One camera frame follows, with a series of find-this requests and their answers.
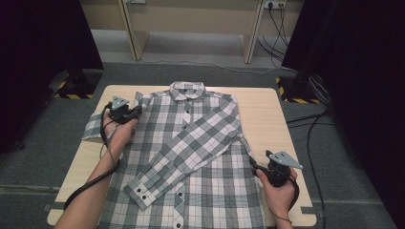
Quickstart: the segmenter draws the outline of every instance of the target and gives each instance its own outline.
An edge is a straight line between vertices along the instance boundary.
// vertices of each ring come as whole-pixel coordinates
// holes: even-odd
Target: wooden table
[[[98,102],[96,112],[101,112],[105,104],[111,101],[114,95],[127,98],[133,102],[136,92],[149,94],[168,89],[169,86],[108,86]],[[206,89],[208,91],[236,96],[245,137],[258,163],[264,166],[268,163],[265,154],[266,150],[270,150],[273,153],[285,151],[297,159],[278,95],[273,89],[227,87],[206,87]],[[48,215],[48,223],[50,225],[55,225],[63,212],[60,209],[60,206],[63,206],[63,204],[60,203],[64,203],[69,195],[86,181],[96,167],[99,161],[101,145],[101,140],[98,142],[83,140],[81,142],[71,168],[56,197],[55,204],[52,205],[51,212]],[[307,185],[301,170],[296,170],[296,172],[298,174],[297,182],[300,186],[301,194],[289,212],[289,216],[293,222],[293,226],[313,226],[316,223],[316,216],[309,198]],[[267,210],[264,193],[262,187],[267,225],[272,226],[274,225],[274,220]]]

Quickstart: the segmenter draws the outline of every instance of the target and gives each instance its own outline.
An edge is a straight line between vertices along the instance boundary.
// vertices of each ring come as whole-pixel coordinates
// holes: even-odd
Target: hand
[[[291,175],[296,179],[297,173],[292,168],[290,170]],[[268,182],[267,176],[263,171],[257,170],[256,173],[266,190],[266,202],[272,214],[288,219],[289,205],[294,198],[294,186],[292,186],[291,181],[288,180],[285,185],[275,188]]]
[[[108,134],[116,127],[116,131],[111,137],[110,144],[108,146],[110,152],[115,155],[115,158],[119,158],[122,149],[131,139],[133,129],[137,123],[138,120],[133,118],[131,121],[125,124],[118,124],[113,121],[110,116],[108,116],[108,112],[104,114],[103,126],[105,135],[108,136]]]

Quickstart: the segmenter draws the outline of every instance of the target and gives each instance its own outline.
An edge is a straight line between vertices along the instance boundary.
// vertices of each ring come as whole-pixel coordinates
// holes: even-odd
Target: person's right hand
[[[296,179],[297,173],[292,168],[290,170],[291,175]],[[266,202],[271,213],[279,218],[289,219],[288,210],[294,198],[294,186],[291,181],[288,180],[285,185],[275,188],[268,182],[263,171],[257,170],[256,173],[266,190]]]

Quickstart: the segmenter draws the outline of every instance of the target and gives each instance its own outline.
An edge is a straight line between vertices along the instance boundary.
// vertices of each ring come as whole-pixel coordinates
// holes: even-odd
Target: electrical outlet
[[[273,4],[272,9],[275,10],[275,9],[285,8],[287,0],[272,0],[272,1],[267,0],[267,1],[265,1],[265,9],[268,9],[268,3],[270,3],[270,2]]]

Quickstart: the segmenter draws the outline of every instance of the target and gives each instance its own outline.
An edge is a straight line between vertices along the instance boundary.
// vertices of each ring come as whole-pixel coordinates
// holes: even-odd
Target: black curtain
[[[3,1],[0,63],[0,152],[7,151],[29,129],[57,74],[103,69],[78,0]]]
[[[283,66],[324,79],[352,152],[405,228],[405,2],[335,3],[305,1]]]

